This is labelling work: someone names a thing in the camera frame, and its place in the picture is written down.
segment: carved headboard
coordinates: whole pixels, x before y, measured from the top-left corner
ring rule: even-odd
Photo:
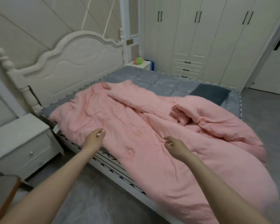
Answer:
[[[106,39],[91,31],[76,31],[43,53],[36,64],[22,69],[0,48],[0,63],[35,113],[66,95],[127,64],[126,42]]]

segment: wardrobe door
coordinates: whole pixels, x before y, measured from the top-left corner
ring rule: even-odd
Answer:
[[[241,90],[251,67],[280,18],[280,0],[256,0],[220,85]]]
[[[190,58],[205,62],[212,47],[226,0],[202,0]]]
[[[202,81],[219,84],[255,0],[227,0]]]
[[[189,58],[190,56],[201,1],[181,0],[174,44],[175,57]]]
[[[170,73],[180,0],[162,0],[158,71]]]
[[[161,0],[145,0],[145,45],[144,57],[155,63],[158,59],[160,38]]]

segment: nightstand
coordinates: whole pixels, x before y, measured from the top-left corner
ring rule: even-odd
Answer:
[[[27,114],[0,127],[0,172],[23,181],[63,149],[50,127]]]
[[[133,64],[133,61],[132,61],[132,62],[128,63],[127,66],[143,68],[145,70],[150,71],[150,64],[151,64],[151,61],[143,61],[142,64]]]

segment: pink duvet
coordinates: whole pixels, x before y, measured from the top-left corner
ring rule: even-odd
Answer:
[[[278,199],[262,163],[266,152],[244,122],[196,96],[162,97],[134,85],[97,83],[50,115],[78,145],[96,128],[107,131],[103,146],[137,185],[165,211],[184,223],[218,223],[193,174],[172,158],[164,136],[184,141],[207,166],[264,211]]]

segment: forearm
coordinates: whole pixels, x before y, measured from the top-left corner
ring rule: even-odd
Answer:
[[[189,152],[183,162],[193,173],[220,224],[269,224],[196,155]]]
[[[51,223],[75,180],[95,151],[83,150],[25,196],[0,224]]]

